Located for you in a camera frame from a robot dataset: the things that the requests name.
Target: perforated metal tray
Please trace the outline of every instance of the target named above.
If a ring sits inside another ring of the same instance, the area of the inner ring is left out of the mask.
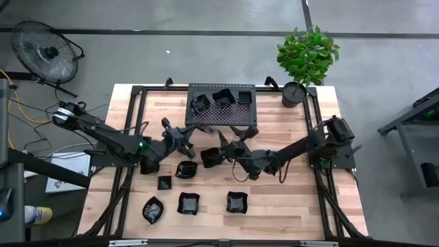
[[[222,89],[230,89],[236,100],[235,104],[220,108],[212,98],[212,94]],[[239,92],[251,92],[252,103],[239,104]],[[198,115],[191,110],[191,100],[205,94],[211,107]],[[187,92],[186,119],[187,126],[257,126],[256,90],[251,84],[189,84]]]

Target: butcher block tabletop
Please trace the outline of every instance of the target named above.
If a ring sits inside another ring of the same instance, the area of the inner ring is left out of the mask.
[[[106,123],[116,129],[123,129],[130,101],[132,84],[116,84],[112,93]],[[332,115],[340,116],[337,96],[333,86],[317,86],[322,119]],[[140,97],[134,107],[132,126],[135,125]],[[167,117],[173,127],[185,126],[187,92],[150,91],[147,93],[143,121],[149,121],[143,135],[162,139],[161,119]],[[311,106],[311,118],[315,115]],[[283,107],[281,93],[257,93],[257,128],[259,134],[246,141],[251,150],[279,150],[307,136],[303,105],[295,108]],[[237,140],[230,128],[221,130],[229,141]],[[148,239],[324,239],[322,218],[317,197],[313,171],[309,168],[307,155],[292,160],[285,183],[280,184],[278,174],[261,173],[256,181],[240,183],[233,178],[232,164],[223,164],[204,169],[200,152],[219,147],[217,134],[194,131],[190,142],[197,154],[195,177],[179,179],[174,176],[177,165],[188,158],[177,152],[160,163],[157,174],[140,174],[134,171],[128,209],[126,213],[125,238]],[[236,177],[246,177],[237,165]],[[90,183],[82,213],[78,234],[84,233],[99,218],[110,200],[115,175],[114,167],[106,167],[96,174]],[[157,176],[171,175],[172,189],[157,190]],[[349,220],[363,234],[367,235],[366,223],[360,197],[351,174],[344,170],[333,171],[338,202]],[[248,194],[247,214],[226,211],[229,191]],[[183,215],[177,212],[181,192],[200,195],[197,215]],[[164,204],[160,220],[151,225],[141,212],[145,203],[156,196]],[[112,232],[116,228],[120,203],[115,210]],[[332,210],[328,210],[331,229],[335,233]]]

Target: gray floor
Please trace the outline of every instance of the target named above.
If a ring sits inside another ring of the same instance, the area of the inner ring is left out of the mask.
[[[439,2],[434,0],[308,0],[314,24],[330,32],[438,33]],[[134,30],[291,31],[305,28],[300,0],[13,0],[0,14],[0,24],[23,19],[56,27]],[[289,81],[276,63],[281,37],[99,36],[70,35],[86,57],[66,87],[89,107],[108,103],[115,83],[252,83],[267,75]],[[370,236],[376,239],[439,245],[437,198],[402,202],[399,194],[418,183],[399,136],[380,137],[377,128],[409,109],[411,103],[438,87],[439,40],[337,39],[340,61],[329,69],[326,85],[336,88],[343,117],[353,129],[357,176]],[[10,35],[0,34],[0,68],[24,71],[10,49]],[[46,108],[54,92],[17,82],[24,103]],[[62,93],[63,100],[70,98]],[[35,118],[44,113],[28,110]],[[95,111],[105,117],[106,108]],[[37,139],[32,129],[10,120],[11,137],[22,149]],[[84,140],[54,126],[41,131],[52,150]],[[42,148],[44,144],[32,147]],[[66,235],[75,220],[64,222]]]

